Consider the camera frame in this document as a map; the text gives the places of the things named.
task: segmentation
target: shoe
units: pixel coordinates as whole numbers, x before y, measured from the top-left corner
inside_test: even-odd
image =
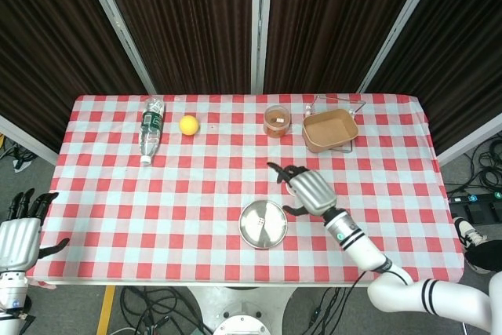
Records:
[[[477,245],[481,245],[488,241],[488,237],[479,233],[471,223],[465,220],[463,217],[455,217],[453,219],[453,223],[455,225],[455,229],[457,230],[458,239],[460,243],[464,247],[464,251],[472,247],[476,247]],[[490,270],[485,270],[484,268],[480,268],[478,266],[474,266],[467,259],[465,260],[468,266],[477,274],[489,274]]]

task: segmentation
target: metal frame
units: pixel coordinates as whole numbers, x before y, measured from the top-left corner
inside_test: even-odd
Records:
[[[127,56],[131,60],[131,63],[136,70],[136,73],[140,77],[144,88],[147,90],[148,94],[157,94],[154,84],[148,74],[147,68],[144,66],[143,59],[141,59],[140,52],[138,51],[136,44],[133,41],[133,37],[129,33],[126,22],[122,18],[122,14],[118,9],[115,0],[99,0],[104,12],[107,14],[110,24],[113,27],[115,33],[122,44]]]
[[[375,74],[380,69],[380,66],[382,65],[385,58],[391,51],[392,46],[395,44],[396,40],[401,34],[402,29],[408,22],[409,18],[413,14],[413,11],[415,10],[419,2],[420,0],[406,0],[406,3],[402,7],[401,12],[398,14],[398,17],[395,20],[394,25],[392,25],[391,31],[389,32],[387,38],[385,39],[384,44],[380,48],[380,51],[375,57],[375,60],[371,64],[371,67],[366,73],[366,76],[362,80],[361,85],[357,90],[357,93],[364,93],[366,91],[368,85],[371,83],[371,81],[375,77]]]
[[[251,93],[264,91],[270,0],[252,0],[251,16]]]
[[[26,149],[32,151],[37,156],[43,158],[47,162],[56,165],[58,154],[47,147],[42,142],[36,140],[33,136],[24,132],[21,128],[13,124],[7,118],[0,115],[0,133],[3,133],[9,139],[21,144]]]
[[[500,131],[502,131],[502,113],[441,153],[438,156],[439,165],[447,164]]]

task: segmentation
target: bottle label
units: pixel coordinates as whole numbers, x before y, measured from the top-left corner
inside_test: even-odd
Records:
[[[141,122],[141,127],[151,127],[160,131],[162,127],[162,117],[160,114],[154,111],[145,111],[143,113],[143,121]]]

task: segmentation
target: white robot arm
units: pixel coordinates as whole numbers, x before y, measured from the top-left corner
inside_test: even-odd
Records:
[[[465,322],[502,335],[502,272],[493,276],[489,296],[470,286],[434,279],[414,282],[371,242],[345,209],[336,208],[336,195],[318,172],[296,166],[268,165],[304,204],[283,206],[294,216],[310,213],[324,218],[327,231],[363,271],[382,274],[368,287],[369,299],[381,311],[422,311]]]
[[[40,231],[49,205],[57,193],[40,195],[28,210],[30,189],[14,197],[9,215],[0,225],[0,333],[23,333],[35,317],[24,312],[28,281],[25,272],[37,259],[58,253],[69,239],[58,245],[40,249]]]

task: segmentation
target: dark curtain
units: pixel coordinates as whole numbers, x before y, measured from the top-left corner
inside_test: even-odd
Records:
[[[81,94],[144,93],[97,0],[0,0],[0,115],[59,151]]]
[[[417,96],[438,154],[502,113],[502,0],[421,0],[366,91]]]
[[[251,0],[116,0],[161,93],[249,93]]]
[[[271,0],[265,93],[355,92],[406,0]]]

